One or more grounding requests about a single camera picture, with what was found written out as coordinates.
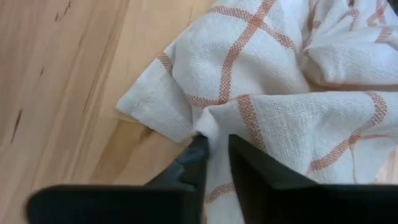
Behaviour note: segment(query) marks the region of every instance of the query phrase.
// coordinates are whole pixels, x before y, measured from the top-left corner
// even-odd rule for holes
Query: white towel
[[[398,18],[386,0],[220,0],[117,108],[211,144],[208,223],[244,223],[228,158],[238,134],[321,183],[370,183],[398,144]]]

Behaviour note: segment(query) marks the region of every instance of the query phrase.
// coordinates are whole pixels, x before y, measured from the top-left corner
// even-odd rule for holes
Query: checkered towel
[[[318,182],[369,183],[398,144],[398,18],[386,0],[220,0],[117,107],[208,136],[208,223],[244,223],[228,135]]]

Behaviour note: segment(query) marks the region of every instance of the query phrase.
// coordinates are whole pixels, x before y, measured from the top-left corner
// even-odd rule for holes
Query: black plastic tool
[[[30,224],[199,224],[208,157],[207,139],[197,136],[145,186],[43,189],[29,199],[27,219]],[[229,158],[247,224],[396,223],[395,185],[318,184],[237,136],[229,138]]]

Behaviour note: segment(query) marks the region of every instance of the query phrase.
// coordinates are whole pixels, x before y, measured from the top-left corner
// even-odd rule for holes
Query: wooden surface
[[[143,184],[174,159],[182,146],[115,119],[113,106],[207,5],[0,0],[0,224],[25,223],[42,187]],[[396,158],[380,179],[397,180]]]
[[[106,82],[101,114],[132,121],[114,108],[144,69],[215,0],[132,1]]]

